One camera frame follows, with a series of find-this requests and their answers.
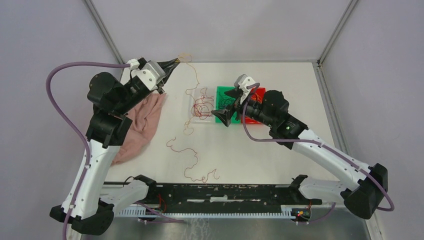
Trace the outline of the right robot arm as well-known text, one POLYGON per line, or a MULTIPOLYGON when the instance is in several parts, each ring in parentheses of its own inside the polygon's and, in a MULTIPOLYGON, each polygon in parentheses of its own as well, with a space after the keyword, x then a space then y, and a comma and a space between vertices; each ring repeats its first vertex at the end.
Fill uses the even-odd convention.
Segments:
POLYGON ((318 180, 299 176, 299 183, 289 189, 289 199, 302 204, 307 199, 342 203, 355 216, 369 220, 388 198, 388 169, 380 163, 371 166, 332 147, 305 123, 289 113, 289 102, 283 93, 268 90, 262 100, 244 98, 239 89, 225 92, 234 102, 211 113, 226 127, 232 118, 244 121, 246 117, 269 127, 268 142, 304 155, 333 174, 337 180, 318 180))

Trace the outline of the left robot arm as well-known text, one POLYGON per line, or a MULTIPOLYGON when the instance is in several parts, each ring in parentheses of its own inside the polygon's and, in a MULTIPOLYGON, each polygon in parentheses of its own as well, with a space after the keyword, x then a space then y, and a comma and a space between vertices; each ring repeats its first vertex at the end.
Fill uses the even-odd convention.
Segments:
POLYGON ((106 196, 101 196, 101 190, 132 124, 128 112, 153 92, 163 94, 164 85, 179 64, 178 58, 160 62, 139 58, 126 64, 86 63, 90 67, 123 69, 126 82, 109 72, 96 74, 89 82, 87 94, 93 104, 87 132, 82 133, 70 123, 85 150, 69 194, 49 213, 51 218, 64 224, 64 230, 71 228, 83 235, 100 236, 115 216, 130 205, 156 200, 156 181, 143 175, 106 196))

